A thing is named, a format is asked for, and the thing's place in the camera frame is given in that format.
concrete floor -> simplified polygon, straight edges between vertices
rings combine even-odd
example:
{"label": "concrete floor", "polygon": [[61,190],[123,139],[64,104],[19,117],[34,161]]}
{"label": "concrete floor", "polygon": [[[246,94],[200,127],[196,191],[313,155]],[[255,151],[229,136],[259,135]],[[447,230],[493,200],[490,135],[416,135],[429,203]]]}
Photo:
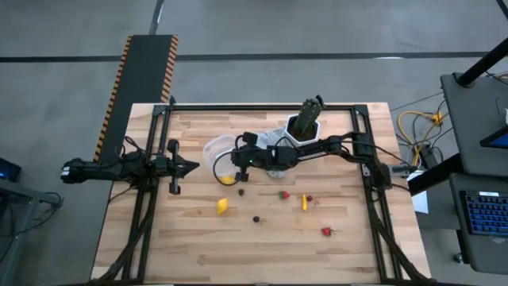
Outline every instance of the concrete floor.
{"label": "concrete floor", "polygon": [[[148,32],[155,4],[0,0],[0,56],[120,54],[129,34]],[[499,43],[507,26],[494,0],[167,0],[158,34],[178,33],[179,54],[476,52]],[[171,93],[178,102],[299,102],[320,94],[328,102],[389,102],[393,108],[437,93],[441,74],[477,60],[177,63]],[[110,184],[69,186],[59,174],[65,161],[92,157],[116,69],[117,63],[0,64],[0,157],[23,167],[24,185],[65,198],[55,218],[30,233],[19,284],[76,283],[90,275]],[[504,60],[491,71],[506,70]],[[433,112],[441,100],[398,109],[392,118],[404,110]],[[409,129],[410,120],[404,126]],[[452,132],[437,145],[445,157],[457,151]],[[421,231],[434,278],[508,284],[508,276],[452,262],[454,232]]]}

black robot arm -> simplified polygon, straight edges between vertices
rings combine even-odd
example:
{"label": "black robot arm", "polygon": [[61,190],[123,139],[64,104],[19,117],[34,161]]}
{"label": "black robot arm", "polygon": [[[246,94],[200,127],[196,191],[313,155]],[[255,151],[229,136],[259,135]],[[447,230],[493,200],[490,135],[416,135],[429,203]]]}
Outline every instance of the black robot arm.
{"label": "black robot arm", "polygon": [[171,176],[170,193],[178,195],[178,178],[199,167],[199,163],[183,159],[178,154],[177,140],[170,140],[167,149],[172,158],[164,155],[154,155],[142,149],[124,154],[114,163],[88,162],[81,159],[72,159],[62,167],[60,179],[66,184],[82,183],[86,180],[126,180],[132,187],[146,182],[152,178]]}
{"label": "black robot arm", "polygon": [[[262,168],[268,171],[285,171],[298,163],[328,155],[336,155],[351,163],[362,164],[372,174],[375,187],[391,188],[389,168],[380,163],[374,152],[374,145],[363,141],[362,133],[347,133],[341,136],[330,136],[324,140],[300,146],[269,145],[266,149],[256,146],[257,135],[244,133],[241,135],[246,145],[231,152],[231,161],[240,168],[236,175],[237,181],[248,181],[248,167]],[[353,143],[355,154],[351,154],[343,142]]]}

wooden table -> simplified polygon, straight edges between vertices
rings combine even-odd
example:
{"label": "wooden table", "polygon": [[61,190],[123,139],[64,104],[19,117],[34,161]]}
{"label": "wooden table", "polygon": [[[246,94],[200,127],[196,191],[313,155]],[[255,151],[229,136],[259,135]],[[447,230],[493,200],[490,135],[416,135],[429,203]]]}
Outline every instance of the wooden table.
{"label": "wooden table", "polygon": [[[388,105],[367,105],[375,143],[398,153]],[[152,108],[153,104],[133,105],[125,135],[139,146],[146,145]],[[233,187],[221,186],[206,167],[202,148],[211,139],[222,134],[278,129],[293,113],[171,113],[168,138],[179,140],[180,154],[200,162],[201,167],[179,181],[181,195],[169,194],[169,178],[160,184],[145,283],[378,282],[358,164],[340,157],[322,157],[299,164],[278,180],[269,178],[263,170],[250,168],[249,181]],[[321,137],[352,130],[348,112],[324,111],[318,121]],[[378,154],[385,163],[399,163],[384,153]],[[394,181],[406,185],[403,179]],[[127,183],[115,183],[111,195],[127,187]],[[240,187],[245,189],[243,197],[237,193]],[[291,197],[279,200],[281,190],[290,192]],[[307,212],[300,207],[304,193],[317,201]],[[109,205],[93,278],[103,274],[125,246],[135,197],[136,191],[130,191]],[[216,202],[222,198],[228,199],[229,209],[219,215]],[[418,270],[430,276],[409,193],[394,187],[387,192],[387,200],[397,243]],[[262,223],[254,223],[254,216],[260,216]],[[321,235],[324,226],[335,230],[332,237]],[[383,252],[390,269],[386,245]]]}

keyboard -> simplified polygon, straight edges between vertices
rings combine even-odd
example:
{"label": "keyboard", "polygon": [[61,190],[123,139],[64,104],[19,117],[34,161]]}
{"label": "keyboard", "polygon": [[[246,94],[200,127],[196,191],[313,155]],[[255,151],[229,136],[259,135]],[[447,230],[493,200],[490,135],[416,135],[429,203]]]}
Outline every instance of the keyboard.
{"label": "keyboard", "polygon": [[508,194],[462,191],[471,234],[508,236]]}

toy lemon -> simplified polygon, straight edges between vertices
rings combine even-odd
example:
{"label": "toy lemon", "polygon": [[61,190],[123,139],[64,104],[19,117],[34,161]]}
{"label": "toy lemon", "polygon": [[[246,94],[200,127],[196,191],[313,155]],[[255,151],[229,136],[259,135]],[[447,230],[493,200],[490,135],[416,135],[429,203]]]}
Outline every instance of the toy lemon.
{"label": "toy lemon", "polygon": [[223,184],[233,184],[235,182],[235,178],[233,176],[222,176],[219,178]]}
{"label": "toy lemon", "polygon": [[228,210],[228,200],[219,199],[217,202],[217,213],[220,215],[227,210]]}

